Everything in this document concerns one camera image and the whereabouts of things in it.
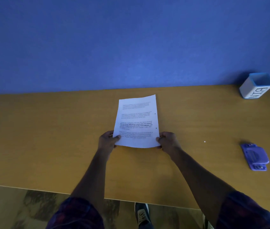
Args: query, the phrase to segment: plaid shirt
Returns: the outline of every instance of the plaid shirt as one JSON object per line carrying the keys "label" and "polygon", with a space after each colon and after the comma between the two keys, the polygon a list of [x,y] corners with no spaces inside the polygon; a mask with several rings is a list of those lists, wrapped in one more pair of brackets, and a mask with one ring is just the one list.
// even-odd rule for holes
{"label": "plaid shirt", "polygon": [[[68,198],[50,219],[46,229],[104,228],[98,211],[85,199]],[[230,193],[222,204],[217,229],[270,229],[270,212],[243,193]]]}

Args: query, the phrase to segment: person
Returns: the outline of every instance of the person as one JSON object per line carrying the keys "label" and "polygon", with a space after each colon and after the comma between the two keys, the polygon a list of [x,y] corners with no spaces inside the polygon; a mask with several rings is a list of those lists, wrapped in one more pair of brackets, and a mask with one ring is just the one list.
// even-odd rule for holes
{"label": "person", "polygon": [[[48,222],[50,228],[104,228],[100,212],[103,208],[106,162],[121,136],[108,131],[99,138],[97,152],[86,173],[70,197]],[[188,183],[193,196],[209,222],[221,228],[270,228],[270,212],[254,200],[236,191],[216,177],[182,150],[176,136],[162,132],[156,138],[160,148],[176,164]],[[135,204],[140,229],[152,229],[148,205]]]}

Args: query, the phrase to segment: purple hole punch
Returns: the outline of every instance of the purple hole punch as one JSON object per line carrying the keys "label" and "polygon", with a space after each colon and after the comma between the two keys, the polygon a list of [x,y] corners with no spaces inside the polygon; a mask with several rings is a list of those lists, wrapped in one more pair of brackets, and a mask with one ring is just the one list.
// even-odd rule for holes
{"label": "purple hole punch", "polygon": [[251,170],[266,171],[266,164],[270,162],[265,150],[255,144],[241,144],[240,145],[245,159]]}

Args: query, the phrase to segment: concrete floor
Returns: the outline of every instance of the concrete floor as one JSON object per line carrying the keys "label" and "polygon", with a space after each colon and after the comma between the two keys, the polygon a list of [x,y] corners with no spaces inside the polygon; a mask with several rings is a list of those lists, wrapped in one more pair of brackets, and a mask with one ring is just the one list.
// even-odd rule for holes
{"label": "concrete floor", "polygon": [[[0,187],[0,229],[45,228],[67,194]],[[102,214],[106,229],[136,229],[134,203],[106,199]],[[196,209],[149,205],[155,229],[199,229],[202,212]]]}

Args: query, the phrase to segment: person's left thumb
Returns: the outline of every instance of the person's left thumb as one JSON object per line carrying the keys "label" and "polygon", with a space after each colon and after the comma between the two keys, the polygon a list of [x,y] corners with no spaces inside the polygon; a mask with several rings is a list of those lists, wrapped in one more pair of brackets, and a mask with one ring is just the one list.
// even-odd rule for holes
{"label": "person's left thumb", "polygon": [[120,135],[117,135],[117,136],[113,137],[113,139],[115,140],[115,142],[119,141],[119,140],[120,140],[120,138],[121,138],[121,136],[120,136]]}

